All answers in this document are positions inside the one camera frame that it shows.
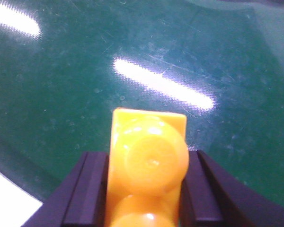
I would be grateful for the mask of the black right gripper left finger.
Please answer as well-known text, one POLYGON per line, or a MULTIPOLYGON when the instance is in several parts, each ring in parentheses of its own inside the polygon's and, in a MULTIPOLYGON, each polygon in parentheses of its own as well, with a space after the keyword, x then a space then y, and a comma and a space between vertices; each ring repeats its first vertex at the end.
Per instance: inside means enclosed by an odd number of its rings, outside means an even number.
POLYGON ((104 226, 107 175, 108 154, 84 152, 59 187, 24 226, 104 226))

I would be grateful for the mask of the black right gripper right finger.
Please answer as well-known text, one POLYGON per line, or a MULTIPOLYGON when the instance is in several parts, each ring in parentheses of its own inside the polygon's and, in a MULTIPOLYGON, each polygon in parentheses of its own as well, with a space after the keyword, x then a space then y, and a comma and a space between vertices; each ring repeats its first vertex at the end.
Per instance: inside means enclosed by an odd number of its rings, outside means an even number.
POLYGON ((284 208, 235 179, 201 150, 189 151, 182 227, 284 227, 284 208))

